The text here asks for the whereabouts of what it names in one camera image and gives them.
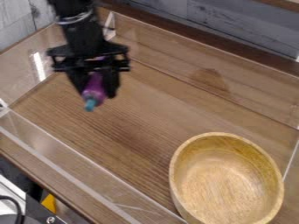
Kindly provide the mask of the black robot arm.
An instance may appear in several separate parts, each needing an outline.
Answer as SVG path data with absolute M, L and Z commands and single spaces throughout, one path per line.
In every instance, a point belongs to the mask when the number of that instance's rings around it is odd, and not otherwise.
M 106 98 L 114 98 L 121 72 L 130 70 L 127 46 L 105 40 L 97 6 L 93 0 L 47 0 L 55 14 L 65 44 L 49 48 L 54 72 L 66 74 L 77 92 L 87 89 L 94 74 L 99 75 L 97 88 Z

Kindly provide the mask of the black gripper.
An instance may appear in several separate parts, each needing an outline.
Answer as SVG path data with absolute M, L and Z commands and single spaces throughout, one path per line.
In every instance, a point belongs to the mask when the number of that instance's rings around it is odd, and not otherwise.
M 127 47 L 105 40 L 97 17 L 57 17 L 57 25 L 66 44 L 46 50 L 53 70 L 66 72 L 69 82 L 81 94 L 89 82 L 85 72 L 105 69 L 102 87 L 106 98 L 114 98 L 119 86 L 118 72 L 130 70 Z

